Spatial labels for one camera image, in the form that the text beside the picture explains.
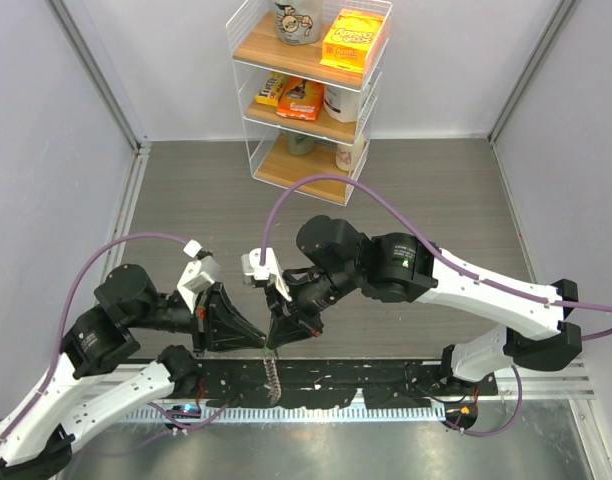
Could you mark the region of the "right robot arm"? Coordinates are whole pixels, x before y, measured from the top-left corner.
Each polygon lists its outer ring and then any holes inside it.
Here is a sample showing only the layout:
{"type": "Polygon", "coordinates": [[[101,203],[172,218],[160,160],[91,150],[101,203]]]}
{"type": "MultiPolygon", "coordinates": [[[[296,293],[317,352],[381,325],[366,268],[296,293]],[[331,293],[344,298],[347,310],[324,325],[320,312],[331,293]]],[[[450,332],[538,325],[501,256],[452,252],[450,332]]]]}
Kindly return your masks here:
{"type": "Polygon", "coordinates": [[[411,234],[368,237],[324,215],[300,228],[296,245],[312,265],[286,270],[265,287],[269,350],[321,335],[322,312],[359,291],[382,303],[441,305],[496,322],[481,337],[444,348],[438,380],[452,394],[511,365],[559,371],[582,351],[580,327],[566,320],[569,309],[529,298],[572,298],[576,285],[568,280],[534,285],[485,269],[471,279],[450,268],[457,257],[446,250],[433,255],[411,234]]]}

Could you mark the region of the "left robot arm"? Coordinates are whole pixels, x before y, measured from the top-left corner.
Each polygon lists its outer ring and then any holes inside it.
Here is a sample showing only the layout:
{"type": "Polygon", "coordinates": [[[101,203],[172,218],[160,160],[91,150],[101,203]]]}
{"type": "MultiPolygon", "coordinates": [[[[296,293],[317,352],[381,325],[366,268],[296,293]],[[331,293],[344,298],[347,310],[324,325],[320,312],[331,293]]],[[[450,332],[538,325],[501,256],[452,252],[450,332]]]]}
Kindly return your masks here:
{"type": "Polygon", "coordinates": [[[66,332],[48,386],[30,412],[17,407],[0,420],[0,479],[49,479],[88,441],[129,412],[199,390],[204,351],[261,348],[264,334],[229,300],[220,282],[202,281],[189,305],[179,292],[157,291],[144,268],[115,268],[94,292],[97,305],[66,332]],[[93,399],[87,393],[140,344],[134,328],[191,335],[193,347],[166,347],[131,379],[93,399]]]}

